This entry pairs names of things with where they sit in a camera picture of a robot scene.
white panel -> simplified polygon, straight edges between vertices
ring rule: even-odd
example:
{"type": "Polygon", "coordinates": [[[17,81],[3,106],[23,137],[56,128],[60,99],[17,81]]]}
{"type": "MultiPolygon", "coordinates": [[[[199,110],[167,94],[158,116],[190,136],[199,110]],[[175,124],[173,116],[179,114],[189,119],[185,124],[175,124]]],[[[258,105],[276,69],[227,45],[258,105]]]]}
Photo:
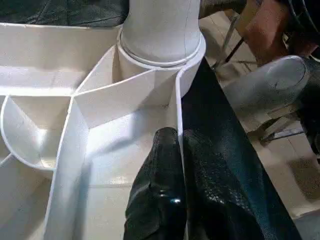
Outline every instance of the white panel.
{"type": "Polygon", "coordinates": [[[83,93],[106,87],[146,71],[148,71],[147,68],[137,66],[124,57],[114,45],[95,65],[76,92],[83,93]]]}
{"type": "Polygon", "coordinates": [[[0,95],[68,96],[87,75],[86,70],[0,66],[0,95]]]}
{"type": "Polygon", "coordinates": [[[51,182],[12,155],[0,165],[0,239],[40,240],[51,182]]]}
{"type": "Polygon", "coordinates": [[[151,69],[151,67],[143,67],[141,64],[135,64],[135,61],[133,61],[131,58],[128,58],[127,55],[124,55],[123,50],[120,51],[119,48],[118,58],[122,79],[131,78],[132,76],[136,76],[151,69]]]}
{"type": "Polygon", "coordinates": [[[118,31],[0,23],[0,94],[72,94],[118,31]]]}
{"type": "Polygon", "coordinates": [[[66,120],[47,210],[45,240],[71,240],[89,129],[74,101],[66,120]]]}
{"type": "Polygon", "coordinates": [[[10,97],[1,110],[1,133],[7,147],[20,161],[43,166],[38,152],[39,130],[10,97]]]}
{"type": "Polygon", "coordinates": [[[8,97],[1,111],[1,131],[11,152],[41,170],[56,165],[69,97],[8,97]]]}
{"type": "Polygon", "coordinates": [[[95,65],[77,90],[82,93],[121,81],[119,57],[116,46],[112,46],[95,65]]]}
{"type": "Polygon", "coordinates": [[[0,66],[88,72],[117,42],[118,31],[118,27],[88,28],[2,23],[0,66]]]}
{"type": "Polygon", "coordinates": [[[90,128],[134,112],[142,106],[168,105],[174,71],[162,75],[150,70],[108,87],[76,96],[90,128]]]}

black leather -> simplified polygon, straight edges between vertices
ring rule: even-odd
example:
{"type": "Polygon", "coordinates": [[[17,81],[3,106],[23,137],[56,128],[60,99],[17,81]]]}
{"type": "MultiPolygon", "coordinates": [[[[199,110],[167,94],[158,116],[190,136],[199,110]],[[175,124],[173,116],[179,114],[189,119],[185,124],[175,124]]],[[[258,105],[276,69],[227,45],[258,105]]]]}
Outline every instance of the black leather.
{"type": "Polygon", "coordinates": [[[124,240],[183,240],[187,209],[177,131],[166,127],[154,136],[152,149],[130,192],[124,240]]]}
{"type": "Polygon", "coordinates": [[[197,218],[210,240],[263,240],[251,204],[221,152],[198,131],[184,133],[184,159],[191,161],[197,218]]]}
{"type": "Polygon", "coordinates": [[[114,27],[129,12],[129,0],[2,0],[0,22],[114,27]]]}
{"type": "MultiPolygon", "coordinates": [[[[225,198],[233,203],[235,199],[233,191],[237,189],[237,196],[241,196],[242,202],[246,206],[240,205],[242,206],[240,208],[245,210],[243,214],[254,216],[264,239],[300,240],[301,237],[292,219],[205,59],[199,67],[189,92],[182,99],[182,117],[184,131],[187,132],[186,137],[188,137],[188,131],[191,131],[203,139],[208,138],[208,141],[210,141],[210,147],[201,142],[197,143],[197,141],[191,144],[195,149],[202,145],[206,146],[207,152],[203,151],[202,157],[197,158],[190,158],[188,153],[190,151],[185,144],[183,146],[186,151],[184,164],[187,197],[191,204],[189,207],[193,210],[190,230],[192,231],[192,226],[197,225],[196,221],[199,221],[197,217],[199,207],[197,206],[197,199],[199,197],[195,197],[195,195],[202,193],[200,195],[203,198],[202,200],[206,203],[212,203],[210,196],[217,193],[211,192],[209,194],[206,191],[211,191],[214,182],[221,181],[218,188],[222,189],[223,194],[219,193],[219,198],[225,198]],[[216,163],[210,162],[210,156],[220,163],[224,161],[225,164],[214,166],[216,163]],[[201,166],[195,167],[194,164],[189,164],[196,163],[198,165],[201,161],[204,161],[201,166]],[[216,167],[228,172],[228,176],[232,176],[232,180],[220,174],[219,178],[214,178],[213,181],[212,175],[217,174],[216,167]]],[[[232,204],[232,206],[239,209],[238,204],[232,204]]],[[[215,227],[214,223],[223,219],[221,218],[222,215],[210,207],[206,207],[202,211],[206,212],[207,217],[205,219],[207,222],[204,227],[206,232],[210,234],[218,228],[215,227]]],[[[221,237],[220,239],[238,238],[234,234],[229,238],[221,237]]]]}

curved white wall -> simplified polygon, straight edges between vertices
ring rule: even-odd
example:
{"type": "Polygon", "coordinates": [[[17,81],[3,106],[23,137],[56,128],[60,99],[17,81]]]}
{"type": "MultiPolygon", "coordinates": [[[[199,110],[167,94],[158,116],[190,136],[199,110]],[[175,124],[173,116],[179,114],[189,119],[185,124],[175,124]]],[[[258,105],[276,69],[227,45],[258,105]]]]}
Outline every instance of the curved white wall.
{"type": "Polygon", "coordinates": [[[199,8],[200,0],[130,0],[121,44],[150,65],[183,64],[200,47],[199,8]]]}

white partition wall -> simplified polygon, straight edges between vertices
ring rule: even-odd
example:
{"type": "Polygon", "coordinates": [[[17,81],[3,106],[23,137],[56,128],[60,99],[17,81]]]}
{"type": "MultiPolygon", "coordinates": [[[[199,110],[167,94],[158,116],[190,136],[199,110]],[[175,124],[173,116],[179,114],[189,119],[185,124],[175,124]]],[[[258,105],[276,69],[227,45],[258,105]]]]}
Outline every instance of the white partition wall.
{"type": "Polygon", "coordinates": [[[152,2],[132,0],[123,31],[0,24],[1,240],[122,239],[156,131],[181,140],[206,48],[199,0],[152,2]],[[137,26],[145,7],[158,29],[137,26]]]}

white plastic mold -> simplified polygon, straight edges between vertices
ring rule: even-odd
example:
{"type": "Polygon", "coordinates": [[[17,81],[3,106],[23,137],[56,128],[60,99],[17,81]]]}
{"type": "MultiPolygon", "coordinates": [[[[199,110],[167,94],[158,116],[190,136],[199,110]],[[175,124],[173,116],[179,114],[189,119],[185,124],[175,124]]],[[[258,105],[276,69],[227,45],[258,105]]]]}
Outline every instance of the white plastic mold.
{"type": "Polygon", "coordinates": [[[0,239],[122,239],[155,132],[182,137],[203,37],[161,68],[132,59],[118,31],[0,24],[0,239]]]}
{"type": "Polygon", "coordinates": [[[0,239],[42,240],[51,181],[9,155],[0,182],[0,239]]]}

